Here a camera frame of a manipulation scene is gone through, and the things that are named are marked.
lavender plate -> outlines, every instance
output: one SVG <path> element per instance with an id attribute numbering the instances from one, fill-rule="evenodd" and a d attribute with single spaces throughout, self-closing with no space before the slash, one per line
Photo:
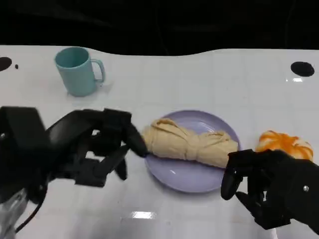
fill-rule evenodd
<path id="1" fill-rule="evenodd" d="M 240 143 L 235 131 L 222 119 L 201 111 L 178 111 L 163 116 L 196 133 L 226 131 L 231 138 Z M 220 188 L 224 169 L 204 165 L 194 161 L 159 158 L 150 154 L 146 157 L 149 171 L 163 184 L 187 193 L 204 193 Z"/>

mug handle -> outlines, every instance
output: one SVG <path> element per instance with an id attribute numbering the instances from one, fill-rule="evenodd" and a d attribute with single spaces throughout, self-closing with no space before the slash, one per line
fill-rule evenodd
<path id="1" fill-rule="evenodd" d="M 105 70 L 104 70 L 104 65 L 102 63 L 102 61 L 98 60 L 98 59 L 91 59 L 92 63 L 97 63 L 101 69 L 102 72 L 102 78 L 101 79 L 95 79 L 96 82 L 98 83 L 103 83 L 105 81 Z"/>

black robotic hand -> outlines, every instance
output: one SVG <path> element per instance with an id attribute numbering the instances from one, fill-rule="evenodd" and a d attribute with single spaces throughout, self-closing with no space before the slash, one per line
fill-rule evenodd
<path id="1" fill-rule="evenodd" d="M 103 187 L 115 170 L 125 180 L 128 150 L 148 153 L 131 116 L 110 109 L 72 111 L 46 130 L 35 108 L 1 107 L 0 203 L 24 188 L 38 204 L 55 178 Z M 88 151 L 103 160 L 87 157 Z"/>
<path id="2" fill-rule="evenodd" d="M 73 111 L 51 126 L 47 133 L 55 158 L 54 178 L 74 179 L 76 184 L 103 187 L 113 170 L 125 180 L 125 155 L 131 149 L 140 157 L 147 147 L 129 112 L 105 109 Z M 91 151 L 102 161 L 86 157 Z"/>
<path id="3" fill-rule="evenodd" d="M 248 193 L 237 192 L 248 178 Z M 276 150 L 256 153 L 243 150 L 229 154 L 221 196 L 234 195 L 264 229 L 290 224 L 295 219 L 319 234 L 319 166 L 294 159 Z"/>

black hole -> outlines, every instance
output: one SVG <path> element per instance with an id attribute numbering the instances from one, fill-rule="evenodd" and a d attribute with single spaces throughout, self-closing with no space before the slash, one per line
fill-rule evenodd
<path id="1" fill-rule="evenodd" d="M 8 57 L 0 57 L 0 71 L 4 71 L 10 67 L 12 60 Z"/>
<path id="2" fill-rule="evenodd" d="M 291 64 L 290 69 L 299 76 L 308 77 L 315 73 L 313 66 L 308 62 L 297 61 Z"/>

dark wall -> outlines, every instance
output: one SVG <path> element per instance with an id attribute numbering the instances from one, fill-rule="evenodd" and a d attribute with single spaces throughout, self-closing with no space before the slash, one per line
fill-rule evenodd
<path id="1" fill-rule="evenodd" d="M 132 55 L 319 49 L 317 0 L 10 0 L 3 6 L 0 44 Z"/>

